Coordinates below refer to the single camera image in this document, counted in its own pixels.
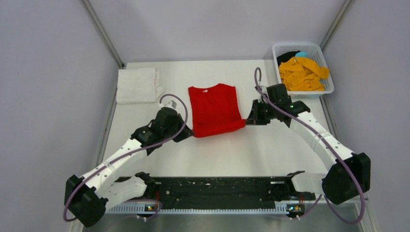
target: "yellow cloth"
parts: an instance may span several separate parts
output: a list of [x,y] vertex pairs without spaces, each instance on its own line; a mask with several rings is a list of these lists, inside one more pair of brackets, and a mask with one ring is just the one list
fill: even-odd
[[279,66],[280,78],[289,91],[324,91],[320,79],[327,79],[329,69],[306,57],[293,57]]

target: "white tabletop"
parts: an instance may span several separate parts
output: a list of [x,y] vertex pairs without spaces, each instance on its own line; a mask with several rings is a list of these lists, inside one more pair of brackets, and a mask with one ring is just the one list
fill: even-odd
[[[165,93],[179,96],[189,110],[188,87],[212,87],[223,83],[236,87],[239,111],[247,118],[252,101],[259,97],[253,74],[262,69],[261,85],[277,84],[273,60],[221,60],[128,63],[127,69],[155,67],[161,72]],[[327,129],[319,99],[301,99]],[[109,132],[104,160],[114,154],[135,129],[155,118],[157,103],[117,105]],[[177,111],[184,117],[178,104]],[[319,157],[284,123],[246,126],[238,131],[206,138],[191,137],[180,143],[168,142],[129,170],[151,176],[283,176],[295,171],[326,173]]]

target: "white towel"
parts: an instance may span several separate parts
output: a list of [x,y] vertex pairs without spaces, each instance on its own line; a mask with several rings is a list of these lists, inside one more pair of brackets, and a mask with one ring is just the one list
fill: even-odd
[[155,68],[118,71],[118,104],[152,103],[165,91],[160,86],[160,72]]

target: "red t-shirt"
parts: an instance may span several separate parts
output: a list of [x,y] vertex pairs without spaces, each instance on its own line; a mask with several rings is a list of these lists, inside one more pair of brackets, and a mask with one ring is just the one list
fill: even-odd
[[210,88],[189,87],[194,136],[223,134],[245,127],[236,98],[236,88],[217,84]]

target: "laundry basket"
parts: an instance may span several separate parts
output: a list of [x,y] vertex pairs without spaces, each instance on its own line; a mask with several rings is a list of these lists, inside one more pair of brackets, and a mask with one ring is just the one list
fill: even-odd
[[[317,44],[314,43],[304,43],[304,42],[287,42],[287,43],[277,43],[272,47],[273,59],[275,62],[276,75],[278,77],[278,83],[282,83],[279,74],[279,66],[277,57],[293,51],[301,51],[307,53],[307,58],[314,60],[319,66],[327,67],[326,61],[322,50]],[[318,98],[325,93],[331,93],[335,89],[332,82],[332,77],[329,75],[327,79],[321,79],[320,82],[324,85],[324,91],[288,91],[291,96],[302,96]]]

